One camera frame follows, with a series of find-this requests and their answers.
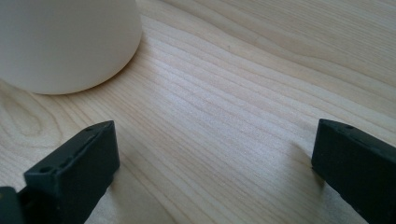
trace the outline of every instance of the white cup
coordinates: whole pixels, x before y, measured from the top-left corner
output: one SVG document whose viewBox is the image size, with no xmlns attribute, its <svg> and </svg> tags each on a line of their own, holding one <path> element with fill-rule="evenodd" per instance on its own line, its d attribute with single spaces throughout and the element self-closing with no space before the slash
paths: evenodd
<svg viewBox="0 0 396 224">
<path fill-rule="evenodd" d="M 135 0 L 2 0 L 0 78 L 26 91 L 83 91 L 116 75 L 142 27 Z"/>
</svg>

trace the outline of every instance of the wooden table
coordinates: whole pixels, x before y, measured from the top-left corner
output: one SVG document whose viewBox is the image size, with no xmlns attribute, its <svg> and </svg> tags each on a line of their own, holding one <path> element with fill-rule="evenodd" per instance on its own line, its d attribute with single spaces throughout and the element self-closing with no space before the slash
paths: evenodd
<svg viewBox="0 0 396 224">
<path fill-rule="evenodd" d="M 364 223 L 311 170 L 318 119 L 396 146 L 392 0 L 138 0 L 144 34 L 108 82 L 0 83 L 0 185 L 114 119 L 120 170 L 87 223 Z"/>
</svg>

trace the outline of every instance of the wood grain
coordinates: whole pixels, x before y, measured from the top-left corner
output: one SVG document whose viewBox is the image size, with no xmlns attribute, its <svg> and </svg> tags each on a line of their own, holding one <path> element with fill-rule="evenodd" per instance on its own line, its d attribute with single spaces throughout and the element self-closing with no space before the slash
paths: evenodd
<svg viewBox="0 0 396 224">
<path fill-rule="evenodd" d="M 121 168 L 87 223 L 364 223 L 311 170 L 318 119 L 396 146 L 396 5 L 138 0 L 144 34 L 106 83 L 0 82 L 0 185 L 116 122 Z"/>
</svg>

